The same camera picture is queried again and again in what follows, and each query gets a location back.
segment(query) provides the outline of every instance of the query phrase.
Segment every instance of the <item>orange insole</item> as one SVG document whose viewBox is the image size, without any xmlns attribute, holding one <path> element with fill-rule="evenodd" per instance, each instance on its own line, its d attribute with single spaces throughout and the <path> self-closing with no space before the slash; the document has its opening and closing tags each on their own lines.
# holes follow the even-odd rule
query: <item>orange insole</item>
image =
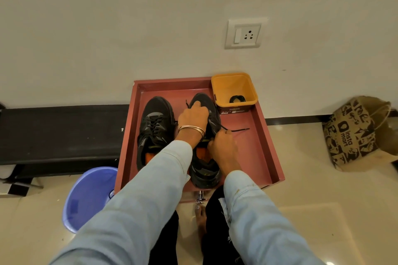
<svg viewBox="0 0 398 265">
<path fill-rule="evenodd" d="M 155 157 L 155 153 L 146 153 L 145 154 L 145 164 L 150 162 L 153 157 Z M 208 149 L 206 148 L 196 148 L 196 155 L 199 159 L 204 160 L 205 162 L 209 162 L 212 157 Z"/>
</svg>

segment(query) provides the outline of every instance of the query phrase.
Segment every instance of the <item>power socket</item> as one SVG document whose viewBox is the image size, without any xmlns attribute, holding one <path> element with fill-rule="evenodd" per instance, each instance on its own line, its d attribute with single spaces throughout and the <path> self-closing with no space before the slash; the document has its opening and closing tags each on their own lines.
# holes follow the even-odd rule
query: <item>power socket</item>
<svg viewBox="0 0 398 265">
<path fill-rule="evenodd" d="M 230 19 L 225 48 L 259 47 L 268 18 Z"/>
</svg>

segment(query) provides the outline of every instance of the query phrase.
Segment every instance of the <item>shoe rack tray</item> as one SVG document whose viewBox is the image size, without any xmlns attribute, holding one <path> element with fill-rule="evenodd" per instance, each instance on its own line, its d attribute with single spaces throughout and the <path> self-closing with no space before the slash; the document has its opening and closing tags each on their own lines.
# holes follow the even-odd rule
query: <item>shoe rack tray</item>
<svg viewBox="0 0 398 265">
<path fill-rule="evenodd" d="M 116 193 L 138 173 L 136 140 L 142 112 L 147 102 L 154 96 L 166 98 L 172 105 L 174 117 L 177 120 L 187 107 L 185 101 L 187 100 L 189 103 L 198 92 L 204 92 L 213 98 L 210 77 L 134 82 L 115 184 Z M 221 123 L 231 130 L 250 128 L 250 130 L 234 132 L 233 135 L 239 147 L 239 162 L 242 170 L 258 186 L 265 187 L 285 180 L 258 102 L 249 112 L 221 115 Z M 191 181 L 187 182 L 182 200 L 195 200 L 192 193 L 195 191 L 199 191 L 199 189 Z"/>
</svg>

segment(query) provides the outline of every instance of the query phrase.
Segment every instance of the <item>light blue sleeve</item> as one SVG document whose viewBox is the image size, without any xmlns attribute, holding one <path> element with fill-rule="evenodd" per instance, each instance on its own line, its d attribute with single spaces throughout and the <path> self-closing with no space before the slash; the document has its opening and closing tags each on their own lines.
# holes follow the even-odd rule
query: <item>light blue sleeve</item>
<svg viewBox="0 0 398 265">
<path fill-rule="evenodd" d="M 76 234 L 51 264 L 147 264 L 179 203 L 192 148 L 173 141 Z"/>
<path fill-rule="evenodd" d="M 229 173 L 224 194 L 229 235 L 245 264 L 325 265 L 246 173 Z"/>
</svg>

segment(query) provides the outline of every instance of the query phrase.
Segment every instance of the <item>yellow plastic box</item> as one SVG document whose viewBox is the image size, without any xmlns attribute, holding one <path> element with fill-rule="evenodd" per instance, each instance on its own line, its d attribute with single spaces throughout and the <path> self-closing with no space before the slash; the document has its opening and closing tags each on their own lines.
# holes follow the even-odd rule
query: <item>yellow plastic box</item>
<svg viewBox="0 0 398 265">
<path fill-rule="evenodd" d="M 258 101 L 251 78 L 244 72 L 215 75 L 211 86 L 220 114 L 247 112 Z M 246 101 L 230 103 L 233 96 L 243 96 Z"/>
</svg>

